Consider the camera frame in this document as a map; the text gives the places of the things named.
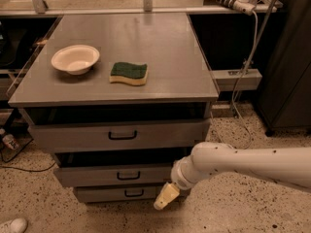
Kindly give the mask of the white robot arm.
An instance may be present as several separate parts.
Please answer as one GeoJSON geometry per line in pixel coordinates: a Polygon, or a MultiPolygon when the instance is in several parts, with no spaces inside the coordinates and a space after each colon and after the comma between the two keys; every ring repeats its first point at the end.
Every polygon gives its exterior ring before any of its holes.
{"type": "Polygon", "coordinates": [[[173,164],[171,182],[163,186],[154,207],[162,210],[182,190],[228,172],[310,192],[311,148],[242,150],[223,143],[196,144],[190,155],[173,164]]]}

